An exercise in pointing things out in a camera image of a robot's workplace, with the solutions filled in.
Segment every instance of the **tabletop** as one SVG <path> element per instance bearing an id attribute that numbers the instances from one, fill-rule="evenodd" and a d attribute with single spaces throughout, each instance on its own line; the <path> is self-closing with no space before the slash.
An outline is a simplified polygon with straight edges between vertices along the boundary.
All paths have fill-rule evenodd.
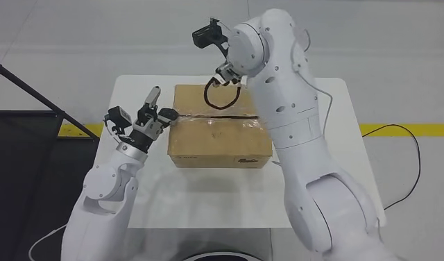
<path id="1" fill-rule="evenodd" d="M 206 84 L 211 76 L 122 75 L 110 108 L 121 106 L 133 119 L 151 88 L 162 92 L 159 108 L 172 108 L 178 84 Z M 361 137 L 348 89 L 340 78 L 317 78 L 334 97 L 325 137 L 333 158 L 370 194 L 382 225 L 381 198 Z M 321 126 L 328 98 L 319 95 Z M 138 174 L 139 191 L 129 228 L 290 228 L 284 209 L 284 179 L 273 157 L 262 169 L 177 168 L 167 155 L 169 129 L 155 141 Z M 102 131 L 94 164 L 108 161 L 117 143 Z"/>

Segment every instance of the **white floor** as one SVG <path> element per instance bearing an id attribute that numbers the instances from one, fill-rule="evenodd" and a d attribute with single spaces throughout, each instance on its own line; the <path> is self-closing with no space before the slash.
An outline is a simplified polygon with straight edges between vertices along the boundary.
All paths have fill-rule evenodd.
<path id="1" fill-rule="evenodd" d="M 215 48 L 197 49 L 191 32 L 210 16 L 234 26 L 267 8 L 287 9 L 309 30 L 313 74 L 346 81 L 359 122 L 444 122 L 444 0 L 0 0 L 0 63 L 81 122 L 96 123 L 106 111 L 116 77 L 211 74 L 223 58 Z M 0 109 L 45 107 L 0 78 Z M 387 211 L 382 234 L 408 260 L 439 260 L 444 139 L 420 138 L 420 145 L 418 189 Z M 382 200 L 389 204 L 414 182 L 413 141 L 368 138 L 366 146 Z M 179 230 L 174 235 L 153 231 L 145 241 L 189 236 Z M 233 231 L 196 231 L 191 240 L 197 244 L 187 248 L 205 250 L 214 236 L 224 245 L 222 240 L 232 241 Z M 265 260 L 317 258 L 290 230 L 272 231 L 273 250 L 265 246 L 270 233 L 257 231 L 243 238 L 255 243 L 240 248 Z M 255 250 L 255 245 L 264 250 Z M 179 252 L 149 251 L 151 255 L 141 256 L 167 260 Z"/>

